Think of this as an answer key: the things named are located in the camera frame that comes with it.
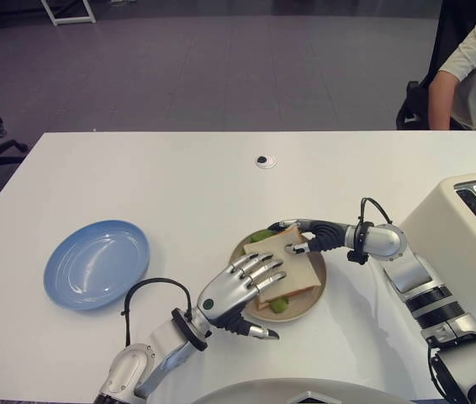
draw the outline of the white furniture leg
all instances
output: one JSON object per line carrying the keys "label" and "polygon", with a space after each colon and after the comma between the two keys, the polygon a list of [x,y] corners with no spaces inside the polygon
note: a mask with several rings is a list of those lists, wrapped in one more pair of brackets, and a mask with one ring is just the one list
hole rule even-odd
{"label": "white furniture leg", "polygon": [[42,2],[42,6],[44,6],[47,15],[50,17],[51,23],[56,27],[60,24],[76,24],[76,23],[96,23],[96,19],[94,18],[93,10],[88,3],[88,0],[82,0],[85,9],[87,10],[87,17],[69,17],[64,19],[56,19],[51,7],[47,3],[47,0],[40,0]]}

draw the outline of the bread slice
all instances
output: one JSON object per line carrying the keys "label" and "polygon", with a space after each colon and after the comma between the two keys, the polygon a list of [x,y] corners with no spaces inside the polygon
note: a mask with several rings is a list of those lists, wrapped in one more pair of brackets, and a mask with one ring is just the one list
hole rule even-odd
{"label": "bread slice", "polygon": [[303,242],[304,238],[299,234],[297,226],[291,226],[275,236],[271,236],[260,242],[246,244],[246,253],[273,253],[273,258],[284,261],[283,266],[275,268],[274,272],[285,271],[287,277],[264,290],[257,298],[257,306],[265,307],[271,300],[282,296],[292,296],[310,290],[314,286],[320,286],[318,276],[307,254],[293,255],[285,251],[288,244]]}

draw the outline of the robotic arm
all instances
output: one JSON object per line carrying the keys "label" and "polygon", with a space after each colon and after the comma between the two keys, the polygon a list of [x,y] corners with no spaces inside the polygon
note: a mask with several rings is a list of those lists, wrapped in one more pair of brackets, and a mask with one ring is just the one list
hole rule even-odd
{"label": "robotic arm", "polygon": [[[301,232],[315,235],[307,242],[287,246],[289,253],[347,247],[352,262],[364,264],[369,255],[376,258],[422,329],[436,388],[451,403],[476,404],[476,320],[458,304],[431,265],[411,250],[405,234],[383,214],[388,224],[380,226],[361,218],[357,226],[294,219],[269,228],[282,231],[296,225]],[[282,264],[271,253],[247,254],[230,264],[204,288],[193,309],[173,310],[172,319],[146,341],[129,345],[117,355],[95,403],[144,404],[169,372],[196,351],[207,348],[212,326],[260,339],[278,339],[276,332],[246,321],[241,312],[249,300],[286,276],[276,272]],[[437,350],[434,357],[432,349]]]}
{"label": "robotic arm", "polygon": [[[421,336],[429,346],[429,369],[436,388],[450,402],[476,404],[476,320],[459,305],[431,265],[411,250],[405,234],[397,226],[291,220],[280,221],[269,228],[281,231],[291,225],[298,226],[301,232],[312,232],[315,238],[287,246],[289,253],[348,247],[350,261],[364,264],[368,255],[376,258],[422,329]],[[438,350],[431,358],[432,349]]]}
{"label": "robotic arm", "polygon": [[172,319],[144,343],[123,349],[111,364],[94,403],[144,404],[169,372],[208,347],[206,338],[212,326],[260,339],[279,339],[273,330],[241,315],[249,300],[286,276],[282,271],[263,276],[283,264],[272,258],[271,253],[238,258],[204,288],[190,313],[174,309]]}

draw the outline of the black joint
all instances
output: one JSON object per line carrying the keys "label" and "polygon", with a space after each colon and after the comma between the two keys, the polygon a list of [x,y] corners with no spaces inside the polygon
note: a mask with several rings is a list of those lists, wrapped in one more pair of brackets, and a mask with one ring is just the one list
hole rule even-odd
{"label": "black joint", "polygon": [[462,314],[464,314],[463,308],[457,301],[453,301],[442,307],[438,307],[435,310],[428,311],[417,317],[415,320],[419,323],[422,329],[425,329],[461,316]]}
{"label": "black joint", "polygon": [[346,228],[329,221],[312,221],[309,225],[315,238],[308,241],[310,251],[328,251],[345,245]]}
{"label": "black joint", "polygon": [[246,303],[241,303],[231,311],[226,312],[223,316],[215,319],[212,324],[217,328],[224,328],[226,331],[233,332],[238,335],[248,335],[251,323],[244,319],[241,311],[244,310]]}
{"label": "black joint", "polygon": [[369,260],[368,254],[357,251],[349,251],[346,258],[351,263],[359,263],[360,265],[364,265]]}
{"label": "black joint", "polygon": [[354,250],[357,253],[363,254],[363,245],[365,244],[365,237],[367,236],[367,231],[369,227],[374,226],[374,223],[371,221],[366,221],[361,226],[356,228],[356,233],[354,234]]}
{"label": "black joint", "polygon": [[413,312],[451,295],[451,291],[446,286],[437,286],[421,295],[408,299],[406,307],[410,312]]}
{"label": "black joint", "polygon": [[172,312],[172,320],[180,330],[180,332],[183,334],[183,336],[199,351],[204,351],[207,347],[208,344],[199,339],[195,333],[192,331],[190,328],[189,324],[186,322],[184,317],[180,314],[180,311],[178,309],[174,309]]}

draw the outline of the cucumber slice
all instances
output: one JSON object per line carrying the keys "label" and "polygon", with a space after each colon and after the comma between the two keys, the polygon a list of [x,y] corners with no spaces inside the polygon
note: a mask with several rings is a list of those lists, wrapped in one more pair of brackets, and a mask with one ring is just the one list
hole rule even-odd
{"label": "cucumber slice", "polygon": [[288,307],[287,296],[280,297],[270,302],[270,309],[272,309],[272,311],[275,314],[283,313],[285,310],[287,310],[287,307]]}
{"label": "cucumber slice", "polygon": [[272,230],[259,230],[251,236],[251,242],[261,242],[265,238],[269,238],[275,234]]}

